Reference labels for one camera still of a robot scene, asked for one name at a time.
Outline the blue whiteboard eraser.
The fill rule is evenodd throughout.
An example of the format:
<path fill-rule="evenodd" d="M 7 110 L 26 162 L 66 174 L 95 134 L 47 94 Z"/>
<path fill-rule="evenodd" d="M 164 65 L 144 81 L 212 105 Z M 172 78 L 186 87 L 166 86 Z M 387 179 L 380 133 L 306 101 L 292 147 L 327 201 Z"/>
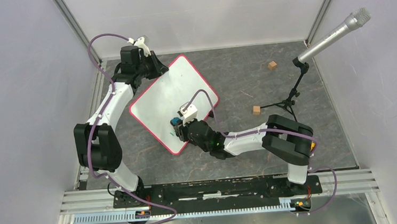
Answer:
<path fill-rule="evenodd" d="M 176 127 L 176 126 L 178 126 L 179 124 L 181 124 L 182 123 L 182 120 L 179 118 L 179 117 L 175 117 L 175 118 L 173 118 L 172 120 L 170 120 L 170 124 L 173 126 L 173 127 Z"/>

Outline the pink framed whiteboard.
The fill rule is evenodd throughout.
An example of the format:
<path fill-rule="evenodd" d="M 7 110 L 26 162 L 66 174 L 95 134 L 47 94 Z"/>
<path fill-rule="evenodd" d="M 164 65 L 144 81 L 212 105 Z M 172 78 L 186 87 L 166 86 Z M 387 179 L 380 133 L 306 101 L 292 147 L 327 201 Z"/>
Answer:
<path fill-rule="evenodd" d="M 204 89 L 213 106 L 220 97 L 185 55 L 179 55 L 169 65 L 169 71 L 155 79 L 131 104 L 129 112 L 171 154 L 178 155 L 187 145 L 180 141 L 170 124 L 179 117 L 179 108 Z"/>

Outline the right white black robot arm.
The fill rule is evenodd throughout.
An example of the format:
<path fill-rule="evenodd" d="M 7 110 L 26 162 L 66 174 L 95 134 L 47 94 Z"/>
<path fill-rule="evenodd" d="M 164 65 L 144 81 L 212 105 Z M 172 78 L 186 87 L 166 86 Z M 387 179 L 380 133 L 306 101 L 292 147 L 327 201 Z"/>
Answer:
<path fill-rule="evenodd" d="M 216 159 L 267 150 L 287 163 L 289 192 L 300 194 L 308 187 L 307 169 L 316 141 L 313 129 L 305 124 L 280 115 L 270 115 L 267 122 L 242 132 L 221 133 L 196 119 L 184 124 L 175 117 L 170 124 L 181 141 L 199 147 Z"/>

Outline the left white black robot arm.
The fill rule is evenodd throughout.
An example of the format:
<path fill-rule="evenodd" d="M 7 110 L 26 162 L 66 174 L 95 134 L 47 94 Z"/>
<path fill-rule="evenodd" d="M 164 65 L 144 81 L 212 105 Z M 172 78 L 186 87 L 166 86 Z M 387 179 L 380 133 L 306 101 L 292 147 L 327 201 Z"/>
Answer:
<path fill-rule="evenodd" d="M 121 48 L 121 61 L 108 76 L 110 87 L 97 111 L 85 123 L 76 124 L 74 139 L 78 161 L 94 178 L 107 178 L 133 206 L 146 201 L 142 179 L 123 163 L 122 147 L 116 136 L 116 124 L 132 100 L 143 79 L 159 78 L 169 71 L 155 52 L 142 46 Z"/>

